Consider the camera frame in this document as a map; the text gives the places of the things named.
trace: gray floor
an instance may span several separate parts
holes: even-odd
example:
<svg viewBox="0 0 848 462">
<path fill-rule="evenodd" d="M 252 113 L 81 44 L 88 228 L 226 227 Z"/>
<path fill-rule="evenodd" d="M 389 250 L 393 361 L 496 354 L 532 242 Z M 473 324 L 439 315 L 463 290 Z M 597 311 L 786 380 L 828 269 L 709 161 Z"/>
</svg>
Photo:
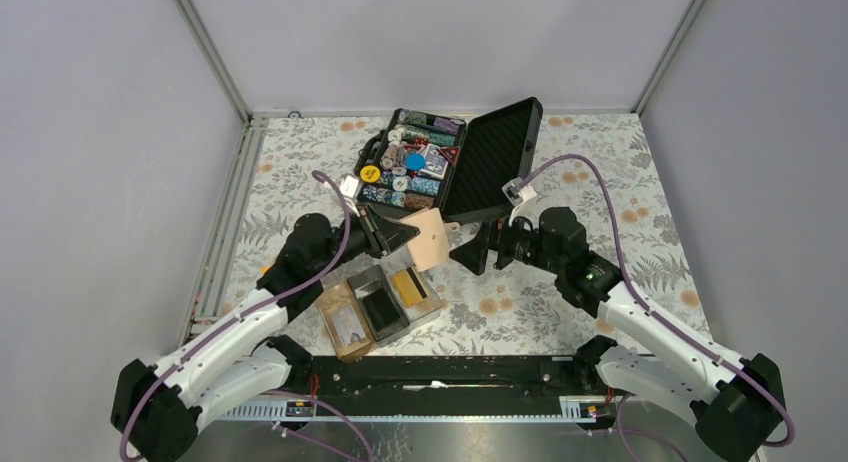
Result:
<svg viewBox="0 0 848 462">
<path fill-rule="evenodd" d="M 625 427 L 653 430 L 680 447 L 692 462 L 720 462 L 697 438 L 694 430 L 663 410 L 639 402 L 629 404 Z M 447 462 L 485 461 L 629 461 L 618 439 L 611 436 L 566 435 L 579 430 L 560 424 L 385 423 L 361 426 L 377 461 Z M 291 437 L 282 439 L 270 426 L 254 422 L 215 422 L 180 462 L 343 462 L 322 448 Z M 342 423 L 315 423 L 303 429 L 309 435 L 365 457 L 356 436 Z M 631 437 L 631 446 L 643 462 L 680 459 L 656 442 Z"/>
</svg>

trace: black foam lining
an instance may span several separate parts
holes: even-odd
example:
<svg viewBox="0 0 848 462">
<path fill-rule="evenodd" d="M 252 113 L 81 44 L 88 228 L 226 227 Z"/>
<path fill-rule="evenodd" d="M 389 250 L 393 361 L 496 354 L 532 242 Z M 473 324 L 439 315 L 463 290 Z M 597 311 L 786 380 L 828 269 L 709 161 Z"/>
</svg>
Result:
<svg viewBox="0 0 848 462">
<path fill-rule="evenodd" d="M 446 215 L 509 205 L 501 188 L 519 176 L 531 109 L 515 106 L 499 117 L 472 121 L 451 181 Z"/>
</svg>

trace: flower pattern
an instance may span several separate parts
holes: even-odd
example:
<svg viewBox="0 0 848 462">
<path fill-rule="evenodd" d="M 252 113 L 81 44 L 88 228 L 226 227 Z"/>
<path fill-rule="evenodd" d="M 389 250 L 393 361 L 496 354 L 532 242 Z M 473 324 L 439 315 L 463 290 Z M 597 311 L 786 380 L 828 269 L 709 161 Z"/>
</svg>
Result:
<svg viewBox="0 0 848 462">
<path fill-rule="evenodd" d="M 196 315 L 221 316 L 254 286 L 262 267 L 271 265 L 294 221 L 321 212 L 334 224 L 341 210 L 329 190 L 309 173 L 320 169 L 340 178 L 353 169 L 357 152 L 388 124 L 386 117 L 271 119 L 238 235 L 238 244 L 218 307 Z M 533 166 L 573 152 L 592 159 L 609 187 L 620 223 L 625 260 L 634 280 L 652 299 L 696 330 L 709 335 L 700 299 L 680 246 L 660 180 L 639 119 L 630 114 L 547 116 L 539 131 Z M 594 176 L 580 162 L 566 161 L 539 176 L 538 198 L 529 217 L 547 207 L 567 205 L 586 226 L 596 252 L 615 261 L 610 217 Z M 473 237 L 476 224 L 449 234 L 452 246 Z M 643 350 L 604 321 L 595 321 L 560 297 L 554 277 L 513 263 L 476 277 L 453 261 L 425 276 L 445 300 L 439 318 L 397 342 L 382 355 L 568 354 L 596 334 L 615 337 Z M 373 264 L 360 257 L 329 274 L 325 287 Z M 381 265 L 398 264 L 381 260 Z M 316 355 L 333 348 L 314 307 L 283 333 Z"/>
</svg>

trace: black tray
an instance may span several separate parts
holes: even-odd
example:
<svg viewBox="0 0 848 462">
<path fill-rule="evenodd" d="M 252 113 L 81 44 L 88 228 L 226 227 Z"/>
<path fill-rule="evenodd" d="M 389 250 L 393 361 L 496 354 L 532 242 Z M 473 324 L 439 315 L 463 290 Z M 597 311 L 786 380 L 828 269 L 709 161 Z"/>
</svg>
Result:
<svg viewBox="0 0 848 462">
<path fill-rule="evenodd" d="M 397 124 L 400 111 L 395 110 L 389 129 Z M 428 124 L 437 117 L 426 115 Z M 445 221 L 467 224 L 494 220 L 509 214 L 512 205 L 501 188 L 510 180 L 525 177 L 530 172 L 541 121 L 542 104 L 535 97 L 530 97 L 475 117 L 467 125 L 460 126 L 455 144 L 461 147 L 459 161 L 455 167 L 448 168 L 433 205 L 441 210 Z M 381 132 L 381 135 L 379 146 L 374 148 L 376 141 L 372 140 L 360 152 L 354 175 L 359 175 L 359 169 L 365 165 L 366 159 L 379 160 L 386 150 L 389 145 L 388 131 Z M 358 199 L 390 218 L 402 218 L 414 212 L 391 204 L 368 201 L 361 194 Z"/>
</svg>

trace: gray wall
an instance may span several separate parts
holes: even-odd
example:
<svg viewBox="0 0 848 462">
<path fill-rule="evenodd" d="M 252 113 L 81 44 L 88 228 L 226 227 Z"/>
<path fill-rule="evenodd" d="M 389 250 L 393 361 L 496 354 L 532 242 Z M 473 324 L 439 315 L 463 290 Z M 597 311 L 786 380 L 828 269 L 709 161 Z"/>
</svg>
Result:
<svg viewBox="0 0 848 462">
<path fill-rule="evenodd" d="M 845 1 L 709 0 L 643 120 L 713 330 L 781 367 L 770 462 L 848 458 Z"/>
<path fill-rule="evenodd" d="M 114 461 L 177 342 L 239 122 L 171 0 L 0 0 L 0 452 Z"/>
<path fill-rule="evenodd" d="M 690 0 L 194 0 L 248 105 L 629 108 Z"/>
</svg>

